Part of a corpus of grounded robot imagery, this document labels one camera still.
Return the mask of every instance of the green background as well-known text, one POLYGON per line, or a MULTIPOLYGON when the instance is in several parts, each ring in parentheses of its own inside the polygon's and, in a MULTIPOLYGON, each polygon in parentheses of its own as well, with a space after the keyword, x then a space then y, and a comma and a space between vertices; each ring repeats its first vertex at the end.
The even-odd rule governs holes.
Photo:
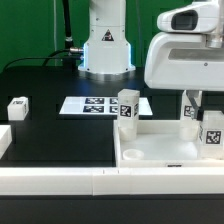
MULTIPOLYGON (((64 48, 62 1, 57 1, 57 48, 64 48)), ((161 12, 191 4, 192 0, 126 0, 126 38, 132 46, 132 63, 144 66, 152 37, 159 32, 156 20, 161 12)), ((89 0, 70 0, 74 45, 80 47, 89 36, 89 0)), ((4 65, 22 57, 45 57, 54 51, 53 0, 0 1, 0 71, 4 65)), ((42 61, 13 65, 40 65, 42 61)))

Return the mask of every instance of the paper sheet with markers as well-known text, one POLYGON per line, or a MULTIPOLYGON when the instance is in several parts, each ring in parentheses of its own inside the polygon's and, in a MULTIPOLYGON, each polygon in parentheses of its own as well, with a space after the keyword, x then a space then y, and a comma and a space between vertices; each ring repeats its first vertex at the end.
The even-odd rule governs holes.
MULTIPOLYGON (((60 114, 116 115, 117 97, 66 97, 60 114)), ((147 98, 139 98, 139 115, 152 115, 147 98)))

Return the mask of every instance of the white robot body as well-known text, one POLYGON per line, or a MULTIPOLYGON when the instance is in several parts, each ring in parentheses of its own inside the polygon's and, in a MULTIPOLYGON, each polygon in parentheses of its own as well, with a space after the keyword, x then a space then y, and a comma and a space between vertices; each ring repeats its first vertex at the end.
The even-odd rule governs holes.
POLYGON ((206 47, 206 35, 159 33, 146 60, 151 88, 224 91, 224 49, 206 47))
POLYGON ((125 0, 90 0, 90 37, 80 71, 117 75, 135 69, 125 38, 125 0))
POLYGON ((210 33, 219 23, 220 7, 215 1, 191 5, 159 15, 157 26, 164 32, 210 33))

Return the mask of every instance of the black cable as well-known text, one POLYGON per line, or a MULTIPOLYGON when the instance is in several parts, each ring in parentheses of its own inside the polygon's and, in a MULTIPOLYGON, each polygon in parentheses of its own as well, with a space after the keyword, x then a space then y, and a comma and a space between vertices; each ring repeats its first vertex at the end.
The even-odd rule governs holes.
POLYGON ((140 48, 140 56, 141 56, 141 66, 144 66, 144 51, 143 51, 143 43, 142 43, 143 40, 142 40, 139 0, 135 0, 135 2, 136 2, 136 11, 137 11, 137 18, 138 18, 138 37, 139 37, 139 48, 140 48))
POLYGON ((65 48, 70 48, 73 46, 71 23, 70 23, 70 12, 69 12, 69 1, 63 0, 64 8, 64 20, 65 20, 65 48))
POLYGON ((61 53, 69 53, 70 50, 69 49, 62 49, 62 50, 57 50, 53 53, 51 53, 50 55, 48 55, 48 57, 46 58, 46 60, 44 61, 44 63, 42 64, 42 66, 46 66, 46 64, 48 63, 48 61, 50 60, 49 58, 54 57, 55 55, 61 54, 61 53))
POLYGON ((6 69, 13 63, 15 62, 18 62, 18 61, 25 61, 25 60, 43 60, 43 59, 53 59, 53 60, 56 60, 56 59, 63 59, 64 57, 26 57, 26 58, 18 58, 16 60, 13 60, 13 61, 10 61, 9 63, 7 63, 5 65, 5 67, 3 68, 3 72, 6 71, 6 69))

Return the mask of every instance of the black table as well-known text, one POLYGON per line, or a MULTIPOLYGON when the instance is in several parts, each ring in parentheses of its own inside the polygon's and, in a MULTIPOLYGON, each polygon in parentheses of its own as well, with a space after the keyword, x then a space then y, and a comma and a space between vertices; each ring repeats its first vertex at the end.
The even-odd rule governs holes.
MULTIPOLYGON (((0 167, 115 166, 114 116, 58 113, 66 96, 110 97, 130 88, 148 97, 155 118, 178 119, 181 92, 150 90, 143 76, 138 68, 132 79, 103 83, 62 68, 8 69, 0 76, 0 124, 12 125, 13 143, 0 167), (7 105, 19 96, 29 97, 30 113, 23 122, 8 122, 7 105)), ((223 195, 215 194, 1 196, 0 223, 223 223, 223 208, 223 195)))

